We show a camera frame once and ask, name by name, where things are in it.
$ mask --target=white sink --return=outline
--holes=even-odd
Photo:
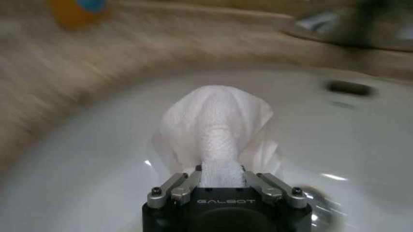
[[[376,88],[361,98],[326,80]],[[203,85],[234,86],[274,109],[284,179],[336,204],[340,232],[412,231],[413,88],[344,71],[261,65],[150,76],[88,107],[30,151],[0,192],[6,232],[141,231],[141,206],[170,176],[151,138],[163,112]]]

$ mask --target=orange bottle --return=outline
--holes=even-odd
[[[78,29],[107,16],[106,0],[48,0],[58,23]]]

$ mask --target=faucet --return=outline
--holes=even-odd
[[[298,17],[285,32],[301,38],[413,51],[413,0],[354,0]]]

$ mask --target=marble countertop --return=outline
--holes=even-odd
[[[413,78],[413,54],[290,37],[285,15],[130,1],[111,9],[110,20],[75,32],[43,9],[2,18],[0,170],[84,104],[149,73],[265,61]]]

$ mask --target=towel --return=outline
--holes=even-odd
[[[262,99],[227,86],[198,88],[167,110],[162,139],[183,170],[202,164],[201,187],[243,187],[241,165],[276,172],[278,144],[265,133],[271,116]]]

